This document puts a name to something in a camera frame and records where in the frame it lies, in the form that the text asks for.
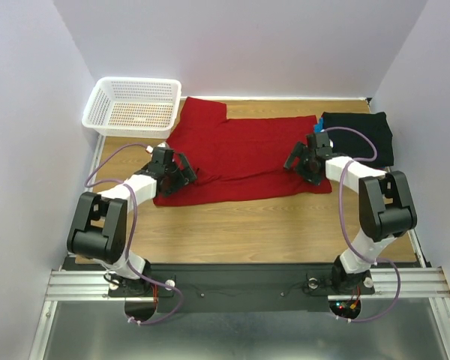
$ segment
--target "wire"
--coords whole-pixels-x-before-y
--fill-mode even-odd
[[[349,127],[342,127],[342,126],[334,126],[334,127],[329,127],[327,129],[324,129],[324,131],[336,131],[336,130],[343,130],[343,131],[349,131],[351,133],[357,134],[359,135],[362,139],[364,139],[368,145],[371,146],[372,150],[373,150],[373,157],[356,157],[353,160],[350,160],[348,163],[346,163],[345,167],[343,168],[343,171],[340,175],[340,181],[339,181],[339,185],[338,185],[338,215],[340,217],[340,227],[342,229],[342,234],[343,237],[345,238],[345,242],[348,246],[348,248],[361,260],[365,261],[366,263],[372,264],[372,265],[376,265],[377,262],[387,262],[391,265],[391,267],[395,270],[395,274],[397,274],[397,292],[395,293],[395,297],[393,298],[391,304],[382,312],[379,313],[375,316],[371,316],[365,319],[348,319],[348,321],[352,322],[352,323],[368,323],[370,321],[379,319],[380,317],[383,317],[384,315],[388,314],[390,312],[391,309],[393,309],[393,307],[397,304],[398,302],[398,297],[400,296],[400,290],[401,290],[401,277],[400,277],[400,272],[398,271],[398,267],[395,265],[395,263],[393,261],[391,261],[390,259],[386,259],[384,257],[377,257],[376,259],[367,259],[365,256],[361,255],[353,246],[352,246],[352,242],[350,241],[350,238],[348,236],[347,233],[347,228],[345,226],[345,217],[344,217],[344,181],[345,181],[345,175],[348,172],[348,168],[350,167],[350,165],[352,165],[355,161],[374,161],[377,159],[377,148],[375,147],[375,145],[370,141],[370,139],[368,139],[363,133],[349,128]]]
[[[117,287],[120,286],[120,283],[118,280],[113,280],[111,277],[107,277],[107,275],[109,275],[110,273],[107,271],[105,274],[103,274],[103,279],[108,283],[108,284],[113,284],[116,285]]]
[[[361,295],[361,293],[360,293],[360,287],[357,286],[357,289],[358,289],[358,296],[357,296],[357,299],[355,300],[355,302],[353,303],[354,306],[357,306],[357,304],[358,304],[359,301],[360,301],[360,295]]]
[[[154,325],[154,324],[161,323],[162,321],[168,319],[169,317],[171,317],[174,313],[176,313],[182,307],[182,305],[184,303],[184,300],[185,300],[184,296],[183,296],[183,293],[182,293],[182,291],[180,291],[180,289],[178,289],[178,288],[176,288],[174,286],[166,285],[165,283],[161,283],[160,281],[153,280],[152,278],[147,277],[144,274],[141,274],[138,270],[136,270],[132,266],[132,264],[130,263],[130,260],[128,259],[129,256],[130,256],[130,248],[131,248],[131,245],[132,245],[132,240],[134,239],[135,228],[137,226],[137,220],[138,220],[138,204],[137,204],[137,197],[135,196],[134,189],[132,189],[130,185],[124,184],[124,182],[122,180],[119,180],[117,178],[105,178],[103,180],[99,180],[99,181],[96,181],[93,184],[90,184],[90,181],[93,179],[95,174],[97,174],[97,172],[108,161],[110,161],[110,159],[112,159],[115,155],[117,155],[123,149],[130,148],[131,146],[141,146],[145,150],[147,149],[147,145],[142,144],[141,142],[134,142],[134,143],[131,143],[131,144],[123,145],[120,148],[116,149],[109,157],[107,157],[100,165],[97,166],[97,169],[95,169],[94,171],[91,172],[91,174],[85,180],[85,187],[86,188],[93,188],[93,187],[95,187],[97,185],[100,185],[100,184],[105,184],[107,182],[114,182],[116,184],[121,184],[121,185],[125,186],[128,189],[128,191],[130,191],[130,198],[131,198],[132,203],[133,203],[133,221],[132,221],[132,226],[130,228],[130,235],[128,236],[128,242],[127,242],[127,245],[125,246],[125,259],[127,260],[127,265],[130,268],[130,270],[136,276],[138,276],[139,278],[143,279],[144,281],[147,281],[148,283],[150,283],[152,285],[163,287],[163,288],[168,289],[168,290],[172,290],[179,297],[178,304],[169,313],[167,313],[166,315],[163,315],[162,317],[160,317],[158,319],[147,320],[147,321],[140,321],[140,320],[134,319],[132,316],[128,318],[128,322],[129,323],[136,323],[139,326],[140,325]]]
[[[357,291],[358,291],[358,293],[357,293],[357,296],[358,296],[360,294],[360,288],[358,286],[357,286]],[[352,297],[350,298],[349,301],[347,301],[347,303],[352,302],[353,298],[355,298],[355,289],[352,290]]]
[[[157,310],[157,305],[158,305],[158,287],[157,287],[157,285],[153,285],[152,289],[153,289],[153,305],[154,305],[154,309]]]

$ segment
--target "red shirt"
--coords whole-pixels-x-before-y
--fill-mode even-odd
[[[167,143],[175,152],[185,154],[197,180],[169,197],[156,197],[157,206],[332,191],[326,178],[315,186],[294,171],[284,169],[294,145],[305,142],[305,135],[314,131],[315,115],[228,119],[226,104],[189,97],[180,118]]]

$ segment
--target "wooden work surface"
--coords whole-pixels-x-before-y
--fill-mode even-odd
[[[277,118],[324,111],[368,113],[365,101],[225,101],[228,118]],[[119,146],[160,140],[106,138],[101,159]],[[142,148],[125,149],[97,174],[97,179],[126,179],[150,160]],[[319,263],[331,262],[346,249],[338,221],[338,186],[330,194],[300,193],[274,199],[220,202],[183,207],[139,207],[132,250],[152,263]],[[97,186],[103,191],[112,185]],[[350,238],[359,230],[358,197],[344,191]],[[128,229],[131,225],[128,216]],[[395,261],[415,261],[408,236],[382,254]]]

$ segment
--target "white plastic basket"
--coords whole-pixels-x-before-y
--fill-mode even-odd
[[[104,77],[91,92],[82,124],[107,137],[166,139],[181,93],[177,80]]]

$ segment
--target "purple cable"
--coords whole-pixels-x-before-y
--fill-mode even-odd
[[[390,259],[386,259],[384,257],[378,257],[378,258],[376,258],[376,260],[367,259],[365,256],[361,255],[353,247],[352,242],[350,241],[350,238],[348,237],[347,228],[345,227],[344,197],[343,197],[345,175],[347,174],[347,171],[348,171],[348,168],[350,167],[350,165],[352,165],[355,161],[374,161],[375,159],[377,159],[378,153],[377,153],[377,148],[370,141],[370,139],[368,139],[363,133],[361,133],[355,129],[351,129],[349,127],[342,127],[342,126],[334,126],[334,127],[329,127],[327,129],[324,129],[324,131],[335,131],[335,130],[350,131],[351,133],[357,134],[361,138],[363,138],[368,143],[368,145],[370,145],[371,148],[373,149],[372,157],[370,157],[370,158],[356,157],[353,160],[346,163],[346,165],[343,168],[343,171],[340,175],[340,182],[338,185],[338,215],[340,217],[340,227],[342,229],[342,234],[343,234],[343,237],[345,238],[346,245],[359,259],[362,259],[366,263],[375,264],[375,261],[385,261],[391,265],[391,267],[395,270],[395,273],[397,274],[397,292],[395,293],[395,297],[393,298],[393,301],[391,302],[390,306],[388,306],[382,313],[379,313],[375,316],[371,316],[366,319],[351,319],[350,320],[352,323],[367,323],[369,321],[379,319],[380,317],[383,317],[384,315],[388,314],[390,312],[390,310],[397,304],[398,296],[400,295],[400,290],[401,290],[401,277],[400,277],[400,272],[398,271],[398,267],[395,265],[395,263],[393,261],[391,261]]]
[[[130,235],[128,237],[128,242],[127,245],[125,246],[125,259],[127,259],[127,265],[130,268],[130,270],[135,273],[138,277],[142,278],[144,281],[147,281],[150,284],[154,284],[157,285],[159,287],[164,287],[165,289],[168,290],[173,290],[175,293],[177,293],[177,295],[179,296],[179,300],[178,300],[178,304],[166,315],[160,317],[159,319],[154,319],[154,320],[148,320],[148,321],[143,321],[140,322],[139,320],[135,320],[133,317],[129,317],[128,321],[132,322],[132,323],[136,323],[137,325],[154,325],[157,323],[160,323],[166,319],[168,319],[169,317],[171,317],[174,313],[176,313],[179,308],[183,305],[183,302],[185,300],[182,291],[180,291],[178,288],[174,287],[174,286],[170,286],[170,285],[166,285],[165,283],[161,283],[160,281],[156,281],[151,279],[150,277],[146,277],[144,274],[141,274],[138,270],[136,270],[132,264],[130,263],[130,261],[128,260],[128,257],[130,255],[130,248],[132,245],[132,240],[134,238],[134,233],[135,233],[135,227],[137,226],[137,220],[138,220],[138,204],[137,204],[137,197],[135,196],[135,192],[134,189],[131,188],[130,185],[128,184],[124,184],[124,182],[122,180],[119,180],[117,178],[105,178],[104,180],[100,180],[97,181],[93,184],[90,184],[89,182],[92,180],[92,178],[94,177],[94,175],[98,172],[98,170],[100,170],[108,161],[110,161],[111,158],[113,158],[115,155],[117,155],[121,150],[129,148],[131,146],[142,146],[143,148],[147,148],[147,145],[142,144],[140,142],[135,142],[132,144],[127,144],[127,145],[123,145],[122,147],[118,148],[117,150],[115,150],[107,159],[105,159],[105,161],[103,163],[101,163],[97,169],[95,169],[89,176],[88,178],[85,180],[85,187],[86,188],[93,188],[94,186],[97,186],[99,184],[103,184],[106,182],[115,182],[116,184],[122,184],[123,186],[125,186],[128,191],[130,191],[130,198],[132,200],[133,203],[133,221],[132,221],[132,226],[130,229]]]

